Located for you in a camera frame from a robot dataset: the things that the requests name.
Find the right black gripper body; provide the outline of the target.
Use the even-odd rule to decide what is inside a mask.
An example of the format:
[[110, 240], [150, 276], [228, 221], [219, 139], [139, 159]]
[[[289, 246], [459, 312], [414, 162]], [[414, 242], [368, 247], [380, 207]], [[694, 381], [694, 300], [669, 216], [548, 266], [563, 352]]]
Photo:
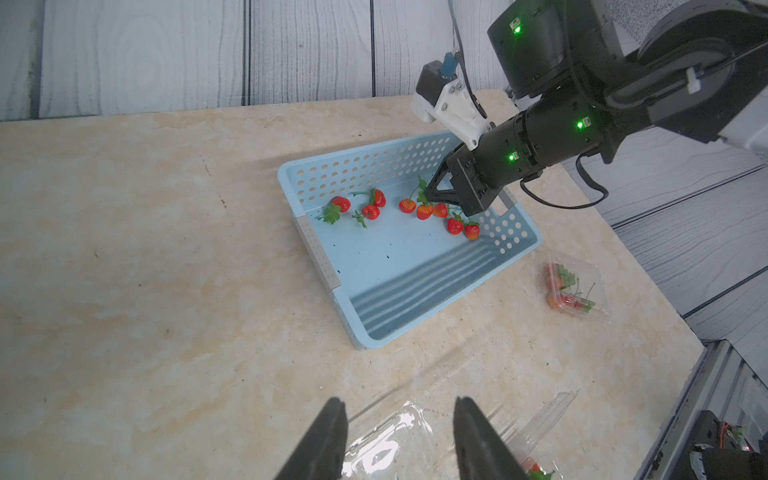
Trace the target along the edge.
[[446, 201], [467, 215], [487, 210], [513, 182], [538, 178], [572, 157], [613, 161], [610, 115], [587, 88], [586, 63], [600, 48], [618, 53], [601, 1], [516, 1], [487, 30], [514, 98], [535, 103], [446, 157]]

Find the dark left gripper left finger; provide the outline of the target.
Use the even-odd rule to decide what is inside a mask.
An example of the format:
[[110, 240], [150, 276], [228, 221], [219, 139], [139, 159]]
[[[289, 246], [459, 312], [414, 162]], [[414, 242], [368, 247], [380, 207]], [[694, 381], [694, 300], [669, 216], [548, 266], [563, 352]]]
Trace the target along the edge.
[[345, 403], [331, 397], [324, 404], [275, 479], [340, 479], [347, 449]]

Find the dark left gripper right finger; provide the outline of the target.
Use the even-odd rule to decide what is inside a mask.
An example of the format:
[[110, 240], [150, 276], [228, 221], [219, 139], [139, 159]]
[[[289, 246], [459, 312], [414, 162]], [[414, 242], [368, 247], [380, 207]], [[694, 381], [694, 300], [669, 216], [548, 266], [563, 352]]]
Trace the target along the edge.
[[456, 399], [453, 435], [461, 480], [527, 479], [522, 466], [470, 397]]

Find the clear clamshell container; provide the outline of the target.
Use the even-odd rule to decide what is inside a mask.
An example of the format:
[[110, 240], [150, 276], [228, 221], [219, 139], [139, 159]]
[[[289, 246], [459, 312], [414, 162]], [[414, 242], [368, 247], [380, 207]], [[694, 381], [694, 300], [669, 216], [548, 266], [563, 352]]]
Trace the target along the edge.
[[557, 393], [523, 426], [499, 405], [467, 397], [439, 409], [412, 399], [379, 404], [350, 424], [343, 479], [563, 479], [539, 443], [577, 393]]
[[576, 318], [607, 321], [610, 313], [600, 269], [555, 250], [541, 254], [536, 268], [543, 299], [553, 310]]

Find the light blue perforated basket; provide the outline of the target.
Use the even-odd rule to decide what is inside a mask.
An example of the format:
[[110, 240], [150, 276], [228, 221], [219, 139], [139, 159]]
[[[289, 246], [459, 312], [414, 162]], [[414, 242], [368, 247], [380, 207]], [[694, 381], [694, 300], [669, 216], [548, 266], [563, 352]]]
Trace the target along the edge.
[[[379, 348], [436, 314], [542, 243], [532, 219], [506, 194], [501, 214], [473, 216], [478, 240], [453, 236], [441, 220], [421, 221], [398, 203], [430, 179], [459, 143], [448, 131], [365, 145], [283, 164], [277, 178], [297, 230], [353, 345]], [[316, 219], [334, 196], [380, 189], [378, 220]]]

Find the strawberry cluster right in basket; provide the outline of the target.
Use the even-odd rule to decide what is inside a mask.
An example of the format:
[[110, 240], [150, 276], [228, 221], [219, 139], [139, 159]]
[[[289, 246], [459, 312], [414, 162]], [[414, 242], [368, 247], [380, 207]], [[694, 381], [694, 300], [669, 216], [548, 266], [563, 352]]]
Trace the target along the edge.
[[399, 201], [399, 210], [404, 214], [415, 214], [416, 218], [421, 221], [431, 218], [441, 220], [445, 230], [450, 235], [463, 235], [469, 241], [478, 240], [481, 234], [479, 224], [470, 220], [447, 203], [428, 200], [426, 197], [427, 186], [428, 182], [423, 178], [419, 178], [411, 194]]

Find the strawberry cluster in basket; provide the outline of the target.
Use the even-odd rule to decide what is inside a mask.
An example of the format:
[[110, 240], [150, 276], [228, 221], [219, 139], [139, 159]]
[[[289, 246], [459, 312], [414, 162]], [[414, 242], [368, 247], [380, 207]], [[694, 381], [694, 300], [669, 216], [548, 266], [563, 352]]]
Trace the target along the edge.
[[428, 182], [423, 178], [419, 178], [411, 194], [399, 201], [399, 210], [404, 214], [415, 214], [416, 218], [421, 221], [431, 218], [441, 220], [445, 230], [450, 235], [463, 235], [469, 241], [478, 240], [481, 234], [479, 224], [470, 220], [447, 203], [428, 200], [426, 197], [427, 186]]
[[332, 197], [316, 219], [325, 224], [334, 225], [349, 217], [362, 228], [366, 228], [369, 222], [380, 218], [386, 204], [387, 198], [380, 189], [352, 192], [348, 196]]

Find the strawberry cluster left in basket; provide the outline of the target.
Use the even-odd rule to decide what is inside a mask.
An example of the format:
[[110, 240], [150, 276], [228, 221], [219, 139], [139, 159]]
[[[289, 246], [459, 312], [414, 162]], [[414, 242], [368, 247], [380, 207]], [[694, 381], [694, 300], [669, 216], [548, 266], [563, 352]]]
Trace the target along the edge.
[[380, 189], [352, 192], [348, 196], [332, 197], [316, 219], [325, 224], [334, 225], [349, 217], [362, 228], [366, 228], [369, 222], [380, 218], [386, 204], [387, 198]]

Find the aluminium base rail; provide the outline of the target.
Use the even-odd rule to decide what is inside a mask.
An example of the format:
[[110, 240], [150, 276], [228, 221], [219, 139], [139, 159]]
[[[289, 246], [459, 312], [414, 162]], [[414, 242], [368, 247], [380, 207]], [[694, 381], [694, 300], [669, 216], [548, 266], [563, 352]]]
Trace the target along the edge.
[[747, 479], [750, 452], [767, 456], [767, 385], [728, 341], [713, 341], [635, 477], [706, 479], [723, 459], [736, 467], [730, 478]]

